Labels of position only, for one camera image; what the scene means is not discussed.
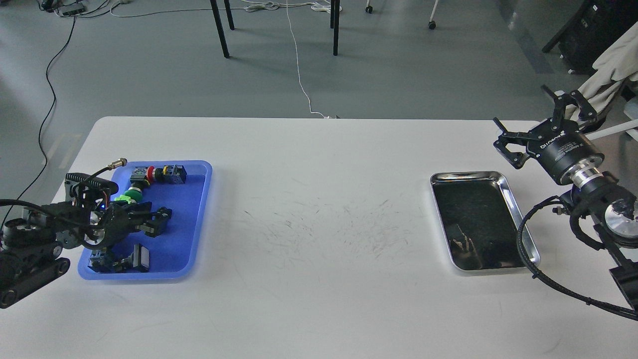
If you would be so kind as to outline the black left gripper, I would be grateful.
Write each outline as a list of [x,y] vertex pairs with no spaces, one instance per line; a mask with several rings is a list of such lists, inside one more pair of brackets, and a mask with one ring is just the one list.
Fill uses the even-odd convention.
[[156,213],[151,209],[141,209],[140,203],[111,203],[99,222],[103,233],[97,246],[110,247],[130,233],[139,231],[151,238],[162,235],[168,220],[155,219]]

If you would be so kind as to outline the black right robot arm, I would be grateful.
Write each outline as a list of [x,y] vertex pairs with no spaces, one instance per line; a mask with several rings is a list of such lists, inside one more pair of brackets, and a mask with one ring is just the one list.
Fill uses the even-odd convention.
[[[629,320],[637,319],[637,263],[624,256],[622,248],[637,247],[637,197],[619,185],[610,172],[599,171],[604,155],[586,137],[597,129],[599,115],[577,90],[556,95],[543,89],[554,101],[552,116],[528,132],[511,132],[498,118],[501,129],[494,147],[519,170],[527,159],[536,160],[558,185],[570,191],[538,203],[517,228],[516,247],[534,279],[565,295]],[[574,236],[594,250],[606,250],[616,263],[610,275],[629,303],[629,308],[580,295],[545,275],[529,259],[522,241],[526,222],[543,207],[554,205],[556,214],[567,214]]]

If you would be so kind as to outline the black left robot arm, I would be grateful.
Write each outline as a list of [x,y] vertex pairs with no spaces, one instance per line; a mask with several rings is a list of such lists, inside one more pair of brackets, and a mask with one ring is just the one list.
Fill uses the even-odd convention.
[[123,167],[121,158],[88,175],[67,173],[66,199],[36,206],[22,200],[3,199],[2,206],[22,206],[20,218],[1,228],[1,307],[9,308],[34,291],[50,284],[70,268],[61,257],[65,248],[91,250],[89,268],[98,273],[150,270],[150,251],[135,244],[130,255],[120,257],[113,247],[133,232],[155,238],[171,219],[168,207],[152,210],[142,192],[154,182],[183,184],[187,175],[182,165],[136,167],[130,188],[118,194],[118,184],[100,174]]

